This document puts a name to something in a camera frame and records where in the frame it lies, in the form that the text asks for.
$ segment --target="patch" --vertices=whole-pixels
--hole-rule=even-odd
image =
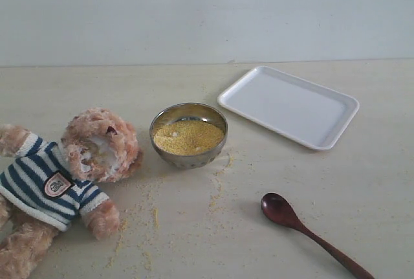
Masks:
[[[62,196],[72,186],[72,182],[60,174],[60,172],[56,172],[47,179],[43,191],[47,197],[57,198]]]

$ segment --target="rectangular plastic tray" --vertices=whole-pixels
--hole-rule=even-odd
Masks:
[[[360,107],[351,96],[265,66],[246,73],[217,100],[314,150],[331,149]]]

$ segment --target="white wall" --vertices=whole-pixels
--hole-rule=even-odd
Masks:
[[[414,0],[0,0],[0,66],[414,57]]]

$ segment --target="spoon handle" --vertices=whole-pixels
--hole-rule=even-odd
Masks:
[[[373,275],[369,274],[364,268],[359,266],[356,262],[352,261],[348,256],[339,251],[333,245],[327,243],[325,240],[320,238],[311,232],[305,225],[302,225],[298,228],[298,231],[302,232],[304,235],[308,236],[314,240],[318,245],[323,247],[331,256],[335,258],[338,262],[342,264],[348,271],[354,275],[357,279],[374,279]]]

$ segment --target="stainless steel bowl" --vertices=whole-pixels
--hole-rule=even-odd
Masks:
[[[165,125],[172,124],[179,120],[203,120],[223,131],[224,137],[214,148],[197,155],[176,155],[164,151],[154,142],[157,131]],[[152,121],[149,128],[149,137],[155,151],[166,162],[182,169],[193,169],[205,166],[212,162],[220,153],[227,140],[227,121],[214,107],[201,103],[176,104],[161,111]]]

